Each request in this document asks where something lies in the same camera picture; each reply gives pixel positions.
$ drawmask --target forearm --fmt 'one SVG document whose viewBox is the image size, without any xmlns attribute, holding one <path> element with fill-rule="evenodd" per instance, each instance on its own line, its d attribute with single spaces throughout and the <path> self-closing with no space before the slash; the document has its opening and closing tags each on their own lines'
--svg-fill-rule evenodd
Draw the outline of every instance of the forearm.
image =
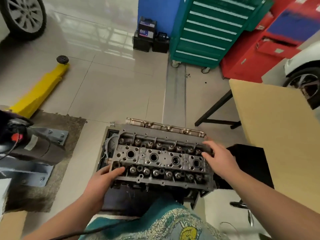
<svg viewBox="0 0 320 240">
<path fill-rule="evenodd" d="M 274 239 L 317 239 L 320 214 L 238 171 L 226 181 Z"/>
<path fill-rule="evenodd" d="M 72 232 L 83 231 L 94 214 L 90 202 L 81 196 L 40 228 L 25 236 L 23 240 L 48 240 Z"/>
</svg>

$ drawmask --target white car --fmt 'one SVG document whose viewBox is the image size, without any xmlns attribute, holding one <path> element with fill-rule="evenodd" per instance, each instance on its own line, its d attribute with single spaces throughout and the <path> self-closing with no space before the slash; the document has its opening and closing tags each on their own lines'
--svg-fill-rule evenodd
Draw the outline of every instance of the white car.
<svg viewBox="0 0 320 240">
<path fill-rule="evenodd" d="M 8 34 L 19 40 L 34 40 L 46 28 L 42 0 L 0 0 L 0 41 Z"/>
<path fill-rule="evenodd" d="M 288 79 L 284 87 L 302 91 L 312 109 L 320 106 L 320 41 L 287 60 L 284 71 Z"/>
</svg>

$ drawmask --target green tool cabinet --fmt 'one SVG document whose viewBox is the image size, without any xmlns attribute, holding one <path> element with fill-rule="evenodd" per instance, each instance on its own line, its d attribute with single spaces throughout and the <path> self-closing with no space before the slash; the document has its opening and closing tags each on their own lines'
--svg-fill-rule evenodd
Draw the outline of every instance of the green tool cabinet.
<svg viewBox="0 0 320 240">
<path fill-rule="evenodd" d="M 208 73 L 244 30 L 254 30 L 272 4 L 272 0 L 181 0 L 170 39 L 172 66 L 186 62 Z"/>
</svg>

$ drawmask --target wooden table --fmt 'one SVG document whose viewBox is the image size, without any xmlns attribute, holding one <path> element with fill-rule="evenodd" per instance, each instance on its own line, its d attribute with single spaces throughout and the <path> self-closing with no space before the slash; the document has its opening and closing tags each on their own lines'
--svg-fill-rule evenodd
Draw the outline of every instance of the wooden table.
<svg viewBox="0 0 320 240">
<path fill-rule="evenodd" d="M 242 80 L 230 87 L 248 142 L 265 151 L 274 188 L 320 213 L 320 124 L 300 90 Z"/>
</svg>

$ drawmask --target car wheel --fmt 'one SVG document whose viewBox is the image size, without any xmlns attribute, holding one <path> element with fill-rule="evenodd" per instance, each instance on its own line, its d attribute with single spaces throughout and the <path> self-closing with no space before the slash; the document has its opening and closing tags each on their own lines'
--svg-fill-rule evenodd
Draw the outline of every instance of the car wheel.
<svg viewBox="0 0 320 240">
<path fill-rule="evenodd" d="M 309 67 L 293 73 L 283 87 L 298 88 L 312 109 L 320 106 L 320 68 Z"/>
<path fill-rule="evenodd" d="M 16 39 L 34 40 L 45 31 L 47 17 L 42 0 L 0 0 L 0 11 Z"/>
</svg>

